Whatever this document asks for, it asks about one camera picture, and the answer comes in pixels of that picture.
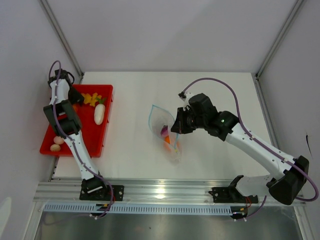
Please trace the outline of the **purple toy onion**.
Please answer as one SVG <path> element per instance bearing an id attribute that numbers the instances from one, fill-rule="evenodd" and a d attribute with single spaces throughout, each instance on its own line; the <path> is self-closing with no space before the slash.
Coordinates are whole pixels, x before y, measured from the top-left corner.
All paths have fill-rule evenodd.
<path id="1" fill-rule="evenodd" d="M 166 138 L 169 136 L 169 130 L 168 130 L 168 126 L 167 125 L 164 125 L 160 131 L 160 136 L 162 138 Z"/>

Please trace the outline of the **orange toy carrot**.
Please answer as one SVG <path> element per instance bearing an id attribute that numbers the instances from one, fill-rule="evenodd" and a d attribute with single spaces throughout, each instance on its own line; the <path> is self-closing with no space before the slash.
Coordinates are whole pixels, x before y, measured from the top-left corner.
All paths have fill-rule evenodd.
<path id="1" fill-rule="evenodd" d="M 165 141 L 166 143 L 168 143 L 168 144 L 170 144 L 170 143 L 171 143 L 171 141 L 170 141 L 170 137 L 169 137 L 169 136 L 166 136 L 166 137 L 164 138 L 164 141 Z"/>

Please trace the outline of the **clear zip top bag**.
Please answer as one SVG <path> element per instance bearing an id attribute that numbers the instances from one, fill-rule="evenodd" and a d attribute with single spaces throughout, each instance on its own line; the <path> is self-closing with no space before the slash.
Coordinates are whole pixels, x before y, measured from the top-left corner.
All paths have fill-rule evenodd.
<path id="1" fill-rule="evenodd" d="M 170 145 L 175 146 L 176 143 L 179 141 L 179 134 L 175 132 L 171 132 L 171 127 L 175 122 L 174 117 L 172 114 L 162 107 L 157 105 L 152 105 L 149 117 L 148 117 L 148 126 L 150 131 L 152 132 L 156 144 L 158 145 L 159 150 L 164 155 L 165 159 L 170 161 L 172 164 L 178 164 L 182 158 L 182 148 L 179 152 L 168 153 L 164 149 L 164 142 L 165 138 L 161 137 L 161 129 L 163 126 L 168 126 L 168 133 L 170 138 Z"/>

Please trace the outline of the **orange toy fruit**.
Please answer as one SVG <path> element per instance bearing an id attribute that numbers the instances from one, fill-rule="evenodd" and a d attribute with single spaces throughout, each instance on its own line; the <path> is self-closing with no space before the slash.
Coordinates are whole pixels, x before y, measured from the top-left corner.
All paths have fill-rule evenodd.
<path id="1" fill-rule="evenodd" d="M 163 143 L 163 146 L 164 146 L 164 150 L 165 150 L 167 153 L 177 153 L 177 152 L 180 152 L 180 151 L 181 151 L 181 144 L 180 144 L 179 141 L 176 143 L 175 146 L 172 146 L 171 144 L 169 144 L 169 143 L 167 143 L 167 142 L 164 142 L 164 143 Z"/>

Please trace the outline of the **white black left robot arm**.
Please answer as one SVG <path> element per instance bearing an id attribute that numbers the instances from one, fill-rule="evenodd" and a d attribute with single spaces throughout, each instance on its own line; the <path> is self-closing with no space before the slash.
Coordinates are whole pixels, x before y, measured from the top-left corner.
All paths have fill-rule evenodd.
<path id="1" fill-rule="evenodd" d="M 44 114 L 54 133 L 63 138 L 79 167 L 81 191 L 103 200 L 108 196 L 109 188 L 89 155 L 81 120 L 72 106 L 72 103 L 83 103 L 84 98 L 73 87 L 70 73 L 61 68 L 54 71 L 54 76 L 49 76 L 48 85 L 51 99 L 43 108 Z"/>

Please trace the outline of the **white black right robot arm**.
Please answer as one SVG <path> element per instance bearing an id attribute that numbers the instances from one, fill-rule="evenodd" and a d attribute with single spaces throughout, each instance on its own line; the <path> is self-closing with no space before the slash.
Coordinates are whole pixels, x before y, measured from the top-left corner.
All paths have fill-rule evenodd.
<path id="1" fill-rule="evenodd" d="M 191 134 L 197 129 L 227 142 L 264 167 L 268 175 L 248 177 L 238 175 L 227 187 L 234 202 L 255 195 L 271 196 L 279 203 L 291 205 L 307 181 L 309 161 L 295 158 L 264 143 L 249 130 L 244 130 L 240 119 L 229 111 L 217 111 L 210 98 L 203 93 L 179 93 L 184 105 L 177 109 L 171 132 Z"/>

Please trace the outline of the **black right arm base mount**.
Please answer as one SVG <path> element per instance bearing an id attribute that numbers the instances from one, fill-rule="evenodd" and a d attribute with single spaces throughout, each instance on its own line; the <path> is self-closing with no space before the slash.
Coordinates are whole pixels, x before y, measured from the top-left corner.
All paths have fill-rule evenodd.
<path id="1" fill-rule="evenodd" d="M 236 189 L 229 187 L 212 187 L 208 193 L 212 196 L 214 203 L 257 204 L 259 202 L 257 196 L 243 196 Z"/>

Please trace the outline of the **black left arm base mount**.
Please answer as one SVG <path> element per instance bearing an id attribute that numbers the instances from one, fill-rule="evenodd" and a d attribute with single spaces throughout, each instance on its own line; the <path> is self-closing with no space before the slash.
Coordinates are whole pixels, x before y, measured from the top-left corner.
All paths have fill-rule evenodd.
<path id="1" fill-rule="evenodd" d="M 113 197 L 110 187 L 97 186 L 89 188 L 88 186 L 82 187 L 79 199 L 82 201 L 122 201 L 124 197 L 125 187 L 123 185 L 112 185 Z"/>

